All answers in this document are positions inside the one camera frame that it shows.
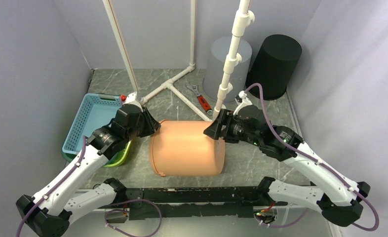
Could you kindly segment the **blue plastic basket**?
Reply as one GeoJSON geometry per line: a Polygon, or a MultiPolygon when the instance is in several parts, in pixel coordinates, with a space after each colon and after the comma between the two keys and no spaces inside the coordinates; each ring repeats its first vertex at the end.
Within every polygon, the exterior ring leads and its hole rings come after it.
{"type": "Polygon", "coordinates": [[[71,162],[82,148],[82,137],[90,137],[94,130],[110,122],[121,103],[117,95],[86,94],[62,146],[62,157],[71,162]]]}

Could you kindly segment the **orange plastic bucket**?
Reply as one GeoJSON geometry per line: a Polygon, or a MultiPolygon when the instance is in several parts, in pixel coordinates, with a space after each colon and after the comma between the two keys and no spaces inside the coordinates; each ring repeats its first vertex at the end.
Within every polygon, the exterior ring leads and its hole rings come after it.
{"type": "Polygon", "coordinates": [[[203,134],[210,121],[164,119],[151,135],[149,159],[153,172],[161,177],[215,176],[225,162],[225,142],[203,134]]]}

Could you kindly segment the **black plastic bucket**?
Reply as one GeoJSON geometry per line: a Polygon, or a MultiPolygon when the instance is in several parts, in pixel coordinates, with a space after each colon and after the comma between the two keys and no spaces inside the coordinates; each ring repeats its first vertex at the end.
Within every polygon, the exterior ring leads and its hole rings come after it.
{"type": "Polygon", "coordinates": [[[259,83],[263,99],[280,98],[302,55],[302,47],[290,36],[276,34],[266,37],[246,78],[246,87],[259,83]]]}

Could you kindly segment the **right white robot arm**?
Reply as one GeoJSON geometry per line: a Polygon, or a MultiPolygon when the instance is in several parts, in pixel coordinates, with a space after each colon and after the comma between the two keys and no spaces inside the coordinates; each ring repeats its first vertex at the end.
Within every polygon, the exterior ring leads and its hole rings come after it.
{"type": "Polygon", "coordinates": [[[321,213],[326,220],[341,227],[355,224],[361,217],[361,198],[368,196],[370,186],[339,174],[291,128],[269,125],[263,111],[256,106],[246,106],[237,113],[221,110],[203,133],[226,143],[245,142],[256,146],[266,156],[296,169],[313,184],[297,186],[264,177],[256,188],[259,203],[298,204],[321,213]]]}

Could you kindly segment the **green plastic tray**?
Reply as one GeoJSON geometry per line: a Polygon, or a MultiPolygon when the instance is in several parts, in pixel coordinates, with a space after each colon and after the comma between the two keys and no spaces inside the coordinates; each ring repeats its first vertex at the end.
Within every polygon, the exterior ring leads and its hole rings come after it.
{"type": "MultiPolygon", "coordinates": [[[[109,94],[100,94],[99,95],[102,102],[106,104],[103,105],[104,108],[104,120],[109,122],[112,118],[115,117],[116,112],[119,108],[122,107],[123,102],[126,98],[124,95],[109,95],[109,94]]],[[[129,153],[131,142],[129,142],[123,150],[118,152],[113,159],[104,165],[105,168],[119,167],[124,164],[126,157],[129,153]]]]}

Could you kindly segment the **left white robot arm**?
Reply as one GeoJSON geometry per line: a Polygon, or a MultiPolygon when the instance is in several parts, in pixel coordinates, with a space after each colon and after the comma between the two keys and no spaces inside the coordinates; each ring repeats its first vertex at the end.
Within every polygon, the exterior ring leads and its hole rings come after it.
{"type": "Polygon", "coordinates": [[[39,237],[60,237],[73,222],[94,209],[137,202],[128,198],[126,186],[116,178],[109,178],[80,196],[75,193],[130,141],[153,135],[159,128],[160,123],[146,107],[123,105],[108,124],[94,130],[90,137],[83,137],[81,151],[49,184],[16,201],[22,220],[15,235],[20,236],[27,225],[39,237]]]}

